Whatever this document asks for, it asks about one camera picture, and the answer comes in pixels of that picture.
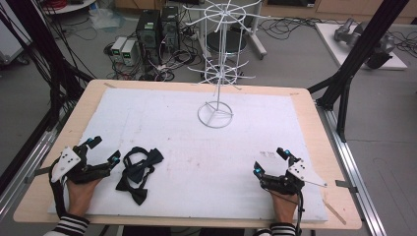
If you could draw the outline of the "white floor board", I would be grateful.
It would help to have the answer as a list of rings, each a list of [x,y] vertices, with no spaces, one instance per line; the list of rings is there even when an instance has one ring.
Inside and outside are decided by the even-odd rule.
[[[333,39],[334,32],[338,28],[339,25],[334,24],[316,24],[316,29],[318,30],[321,39],[327,46],[327,49],[336,64],[340,66],[350,53],[350,47],[343,41],[337,42]],[[380,70],[403,71],[407,69],[407,66],[394,52],[391,52],[389,55],[391,58],[388,59],[382,67],[380,67]]]

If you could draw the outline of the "black computer tower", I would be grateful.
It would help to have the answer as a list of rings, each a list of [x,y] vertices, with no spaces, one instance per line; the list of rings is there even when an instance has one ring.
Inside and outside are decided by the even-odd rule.
[[[177,51],[179,46],[179,11],[177,6],[165,6],[161,11],[162,42],[169,53]]]
[[[160,12],[158,10],[145,9],[140,14],[136,27],[136,34],[141,49],[143,60],[149,65],[160,64],[158,48],[161,42]]]

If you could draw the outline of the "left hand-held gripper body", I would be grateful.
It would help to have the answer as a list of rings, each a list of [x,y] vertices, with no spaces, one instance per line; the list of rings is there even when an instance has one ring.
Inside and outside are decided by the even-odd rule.
[[[87,164],[89,145],[65,147],[55,165],[51,168],[50,182],[56,183],[67,177],[76,184],[85,184],[110,175],[112,162]]]

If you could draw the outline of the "metal table bracket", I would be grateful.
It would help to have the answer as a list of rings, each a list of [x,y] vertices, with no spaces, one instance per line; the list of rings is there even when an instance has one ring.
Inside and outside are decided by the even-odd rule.
[[[30,184],[36,176],[47,174],[49,172],[49,167],[39,168],[34,170],[28,176],[25,177],[24,183]]]
[[[335,185],[337,187],[348,189],[351,194],[356,194],[358,192],[358,189],[355,186],[346,181],[336,180]]]

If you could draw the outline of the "person's right hand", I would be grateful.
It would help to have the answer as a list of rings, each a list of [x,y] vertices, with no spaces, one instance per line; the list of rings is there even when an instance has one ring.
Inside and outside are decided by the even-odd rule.
[[[295,209],[298,206],[297,195],[282,195],[278,192],[270,192],[275,220],[279,223],[292,223]]]

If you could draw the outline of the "white stand leg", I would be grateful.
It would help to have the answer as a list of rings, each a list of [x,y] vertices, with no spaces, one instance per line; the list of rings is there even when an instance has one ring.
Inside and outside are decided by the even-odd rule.
[[[257,0],[255,2],[254,17],[251,23],[251,30],[248,32],[247,36],[249,42],[252,45],[252,49],[256,52],[260,60],[263,60],[264,57],[268,54],[257,36],[258,24],[263,2],[264,0]]]

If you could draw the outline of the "white foam mat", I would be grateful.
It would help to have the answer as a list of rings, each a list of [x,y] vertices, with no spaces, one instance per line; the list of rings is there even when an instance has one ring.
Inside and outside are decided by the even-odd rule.
[[[215,117],[206,106],[210,92],[109,88],[89,120],[85,139],[100,136],[89,163],[104,162],[114,151],[158,149],[163,159],[146,182],[148,196],[137,204],[117,190],[124,169],[118,164],[97,186],[91,215],[271,220],[271,198],[253,173],[284,174],[277,149],[310,158],[295,109],[294,95],[223,93],[231,117]]]

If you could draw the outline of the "white wire display rack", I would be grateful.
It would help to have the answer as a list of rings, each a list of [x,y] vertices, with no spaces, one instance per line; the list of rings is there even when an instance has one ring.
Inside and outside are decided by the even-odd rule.
[[[223,3],[214,3],[211,0],[205,0],[208,4],[205,8],[189,8],[186,10],[198,11],[199,18],[187,26],[195,24],[200,25],[198,40],[202,47],[205,67],[202,70],[189,70],[203,75],[202,83],[208,83],[215,86],[215,100],[206,101],[198,109],[198,119],[206,127],[220,129],[228,126],[233,118],[232,108],[220,99],[220,90],[225,86],[236,86],[238,79],[247,79],[242,76],[239,70],[247,65],[247,62],[240,63],[240,54],[228,55],[225,52],[226,32],[230,30],[233,24],[240,28],[240,34],[248,34],[251,30],[251,23],[254,17],[255,2],[246,5],[234,4],[232,0]],[[220,33],[220,51],[214,52],[207,48],[207,36],[210,32]]]

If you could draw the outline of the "clear plastic bag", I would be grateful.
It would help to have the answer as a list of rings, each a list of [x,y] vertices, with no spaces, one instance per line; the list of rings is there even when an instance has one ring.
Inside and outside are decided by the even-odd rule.
[[[116,31],[124,25],[124,18],[110,9],[89,10],[89,19],[95,30]]]

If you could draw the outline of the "white round table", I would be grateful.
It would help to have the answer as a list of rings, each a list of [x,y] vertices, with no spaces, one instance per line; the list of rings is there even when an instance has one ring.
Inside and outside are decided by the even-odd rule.
[[[43,7],[42,10],[48,15],[64,14],[87,8],[90,5],[94,5],[95,3],[96,0],[83,0],[82,4],[67,4],[65,7],[61,9]]]

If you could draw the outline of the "aluminium rail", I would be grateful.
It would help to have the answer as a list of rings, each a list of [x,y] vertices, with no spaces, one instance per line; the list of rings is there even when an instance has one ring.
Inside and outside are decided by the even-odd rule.
[[[58,120],[53,122],[51,111],[48,110],[0,176],[0,218],[7,214],[19,195],[30,185],[24,183],[25,177],[36,169],[44,168],[41,164],[56,142],[71,113],[72,110],[62,109],[59,112]]]
[[[365,223],[371,236],[387,236],[349,145],[336,131],[337,119],[334,112],[326,111],[320,106],[317,106],[317,110],[328,133],[330,143],[333,145],[336,159],[353,201],[359,209],[360,219]]]

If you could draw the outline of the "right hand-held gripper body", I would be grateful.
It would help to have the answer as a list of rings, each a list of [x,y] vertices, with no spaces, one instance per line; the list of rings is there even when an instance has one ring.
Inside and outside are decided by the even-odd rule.
[[[306,183],[325,188],[328,186],[314,168],[301,158],[290,164],[284,175],[272,176],[261,170],[261,187],[282,195],[299,194]]]

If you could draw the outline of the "grey robot part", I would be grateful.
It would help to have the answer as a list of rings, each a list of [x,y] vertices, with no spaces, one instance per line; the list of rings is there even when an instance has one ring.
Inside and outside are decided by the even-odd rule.
[[[354,20],[349,18],[341,27],[336,29],[333,34],[333,39],[337,42],[344,41],[350,48],[352,48],[369,24],[368,22],[362,22],[353,31],[350,31],[350,27],[353,22]],[[365,65],[369,69],[373,70],[381,68],[389,59],[392,58],[390,54],[394,48],[394,37],[385,33],[377,45],[373,48],[369,58],[365,60]]]

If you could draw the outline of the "white power supply unit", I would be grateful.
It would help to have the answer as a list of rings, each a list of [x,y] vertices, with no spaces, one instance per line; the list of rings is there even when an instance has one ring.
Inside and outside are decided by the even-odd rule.
[[[121,51],[126,41],[127,41],[126,36],[119,36],[116,39],[116,41],[113,43],[113,45],[110,48],[113,56],[119,56],[121,54]]]
[[[138,61],[138,49],[134,39],[128,39],[122,49],[122,57],[126,66],[135,66]]]

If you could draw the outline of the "person's left hand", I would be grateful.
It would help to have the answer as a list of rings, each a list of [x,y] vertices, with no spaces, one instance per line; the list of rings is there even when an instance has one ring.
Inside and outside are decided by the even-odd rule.
[[[68,213],[79,217],[84,217],[89,209],[94,189],[99,180],[94,180],[85,184],[75,184],[71,180],[67,182],[69,193]]]

